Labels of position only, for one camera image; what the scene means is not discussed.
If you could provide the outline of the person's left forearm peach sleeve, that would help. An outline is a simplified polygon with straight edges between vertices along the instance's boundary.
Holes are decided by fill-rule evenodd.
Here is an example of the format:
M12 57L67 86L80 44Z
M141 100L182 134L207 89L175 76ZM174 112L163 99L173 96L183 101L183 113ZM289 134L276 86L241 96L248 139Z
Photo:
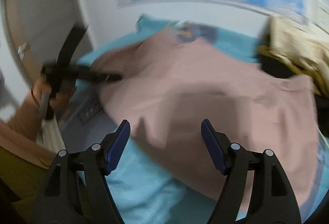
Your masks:
M39 103L31 89L22 105L7 122L7 126L35 142L42 127L39 109Z

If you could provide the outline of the person's left hand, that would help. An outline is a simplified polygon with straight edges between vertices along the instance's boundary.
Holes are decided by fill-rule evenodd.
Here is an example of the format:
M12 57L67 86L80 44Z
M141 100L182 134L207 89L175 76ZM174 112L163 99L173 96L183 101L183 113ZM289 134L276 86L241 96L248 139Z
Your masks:
M61 88L58 93L56 93L54 98L50 98L50 107L54 110L55 113L63 113L67 109L69 101L74 95L75 91L75 86L64 87ZM39 78L36 80L31 91L32 99L34 102L39 105L42 95L50 93L51 87L47 82L45 82L44 78Z

